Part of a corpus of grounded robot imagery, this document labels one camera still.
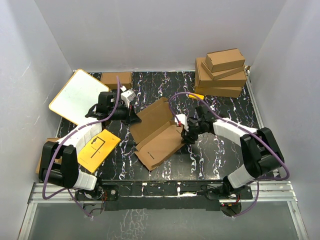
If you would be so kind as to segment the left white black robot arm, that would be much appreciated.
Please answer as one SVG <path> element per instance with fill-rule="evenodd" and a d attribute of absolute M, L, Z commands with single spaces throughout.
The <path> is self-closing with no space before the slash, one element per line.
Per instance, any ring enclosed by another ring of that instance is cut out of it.
<path fill-rule="evenodd" d="M 103 131 L 107 121 L 122 121 L 126 125 L 141 123 L 131 104 L 135 97 L 133 90 L 123 87 L 117 94 L 100 92 L 97 103 L 85 115 L 84 123 L 62 139 L 47 141 L 43 145 L 38 171 L 38 178 L 43 182 L 43 199 L 51 198 L 45 193 L 48 183 L 60 186 L 63 191 L 85 190 L 93 200 L 103 195 L 104 188 L 97 183 L 97 177 L 79 169 L 78 155 L 86 144 Z"/>

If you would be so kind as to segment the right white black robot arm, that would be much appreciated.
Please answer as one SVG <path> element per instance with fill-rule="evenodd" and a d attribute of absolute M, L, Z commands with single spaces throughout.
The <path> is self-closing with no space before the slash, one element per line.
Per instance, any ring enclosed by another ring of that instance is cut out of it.
<path fill-rule="evenodd" d="M 267 128 L 252 128 L 241 125 L 227 117 L 220 117 L 206 110 L 204 105 L 196 107 L 197 117 L 178 114 L 175 122 L 182 127 L 184 144 L 194 144 L 199 135 L 210 133 L 230 140 L 240 146 L 243 164 L 225 176 L 218 187 L 205 187 L 208 195 L 235 198 L 245 185 L 282 167 L 284 157 L 272 131 Z"/>

